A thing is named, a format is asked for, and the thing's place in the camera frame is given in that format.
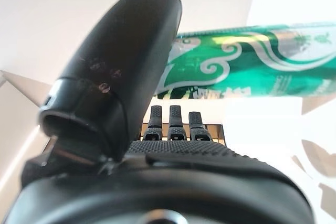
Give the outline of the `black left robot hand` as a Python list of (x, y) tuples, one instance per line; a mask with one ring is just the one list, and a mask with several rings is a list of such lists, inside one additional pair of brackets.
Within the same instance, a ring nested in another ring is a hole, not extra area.
[(5, 223), (314, 223), (276, 168), (190, 131), (150, 106), (182, 14), (180, 0), (119, 0), (49, 91), (38, 122), (52, 149), (26, 161)]

